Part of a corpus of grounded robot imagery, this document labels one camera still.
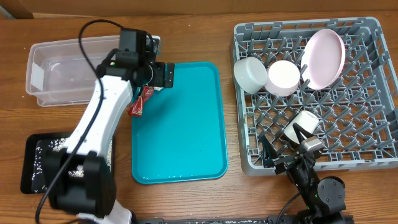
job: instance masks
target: pink plate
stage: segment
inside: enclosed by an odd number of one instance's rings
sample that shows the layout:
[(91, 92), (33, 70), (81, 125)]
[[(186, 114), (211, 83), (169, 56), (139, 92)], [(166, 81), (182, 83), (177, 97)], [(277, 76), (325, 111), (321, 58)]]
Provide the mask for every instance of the pink plate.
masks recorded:
[(301, 67), (307, 65), (302, 77), (311, 80), (313, 90), (331, 85), (340, 76), (345, 61), (343, 40), (333, 30), (322, 29), (314, 34), (304, 48)]

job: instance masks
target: white container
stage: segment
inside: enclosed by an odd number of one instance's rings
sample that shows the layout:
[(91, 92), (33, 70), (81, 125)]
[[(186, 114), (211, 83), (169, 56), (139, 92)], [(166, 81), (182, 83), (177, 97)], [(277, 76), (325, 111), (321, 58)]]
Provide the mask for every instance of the white container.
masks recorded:
[(299, 85), (300, 71), (292, 63), (280, 60), (273, 63), (268, 69), (268, 82), (265, 88), (275, 96), (289, 96)]
[(250, 94), (257, 93), (267, 82), (267, 70), (254, 57), (238, 60), (234, 64), (234, 76), (239, 86)]
[(300, 125), (304, 130), (308, 131), (309, 133), (313, 133), (318, 126), (319, 119), (318, 117), (309, 112), (309, 111), (301, 111), (285, 128), (284, 134), (293, 142), (299, 143), (297, 139), (296, 132), (294, 131), (293, 124), (297, 123)]
[[(82, 40), (96, 67), (110, 50), (118, 48), (119, 36)], [(90, 101), (96, 77), (80, 52), (78, 39), (34, 44), (26, 68), (26, 92), (40, 106), (84, 104)]]

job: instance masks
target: wood grain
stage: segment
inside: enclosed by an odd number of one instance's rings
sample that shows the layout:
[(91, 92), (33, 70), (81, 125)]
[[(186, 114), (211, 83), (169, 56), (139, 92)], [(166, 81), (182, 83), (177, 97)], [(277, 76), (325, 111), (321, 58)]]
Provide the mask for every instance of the wood grain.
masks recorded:
[[(141, 185), (131, 175), (131, 123), (124, 113), (116, 130), (116, 183), (118, 200), (139, 218), (238, 218), (278, 214), (297, 190), (286, 176), (249, 177), (241, 170), (236, 97), (229, 61), (233, 27), (241, 22), (374, 16), (381, 22), (393, 64), (398, 66), (398, 11), (303, 12), (223, 16), (110, 17), (126, 27), (147, 30), (164, 41), (160, 61), (210, 61), (220, 71), (224, 120), (228, 138), (229, 168), (218, 180), (177, 184)], [(41, 195), (19, 190), (25, 141), (34, 133), (72, 131), (85, 105), (41, 108), (25, 92), (30, 46), (38, 42), (74, 39), (90, 19), (0, 21), (0, 223), (33, 223)], [(107, 24), (88, 28), (85, 36), (114, 35)], [(363, 172), (327, 171), (346, 182), (345, 214), (356, 223), (397, 223), (396, 169)], [(296, 200), (287, 213), (304, 209)], [(72, 217), (46, 203), (43, 223), (60, 223)]]

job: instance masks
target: white label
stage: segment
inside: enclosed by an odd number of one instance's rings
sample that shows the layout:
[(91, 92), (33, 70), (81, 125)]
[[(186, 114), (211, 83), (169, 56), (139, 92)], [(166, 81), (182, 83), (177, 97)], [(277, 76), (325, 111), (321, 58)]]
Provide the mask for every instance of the white label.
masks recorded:
[(44, 82), (43, 68), (38, 66), (36, 63), (33, 63), (32, 77), (30, 79), (30, 84), (38, 88), (40, 91), (43, 91), (43, 82)]

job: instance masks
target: plastic bin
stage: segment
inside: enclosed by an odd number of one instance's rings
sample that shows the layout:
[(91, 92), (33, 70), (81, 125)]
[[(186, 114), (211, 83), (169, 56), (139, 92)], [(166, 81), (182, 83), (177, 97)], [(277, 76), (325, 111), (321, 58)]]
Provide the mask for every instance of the plastic bin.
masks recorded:
[[(87, 56), (96, 67), (113, 48), (119, 36), (82, 40)], [(26, 92), (37, 97), (40, 106), (88, 103), (96, 77), (80, 52), (78, 39), (34, 44), (26, 69)]]
[(234, 28), (232, 66), (256, 57), (268, 67), (289, 60), (300, 67), (313, 34), (331, 29), (343, 39), (346, 61), (337, 81), (322, 89), (301, 79), (296, 92), (275, 97), (264, 90), (245, 93), (235, 82), (242, 170), (247, 175), (275, 175), (262, 165), (259, 139), (265, 136), (280, 157), (292, 153), (282, 137), (299, 111), (320, 119), (314, 134), (325, 145), (315, 170), (364, 170), (398, 167), (398, 81), (379, 21), (373, 17), (307, 21), (252, 22)]

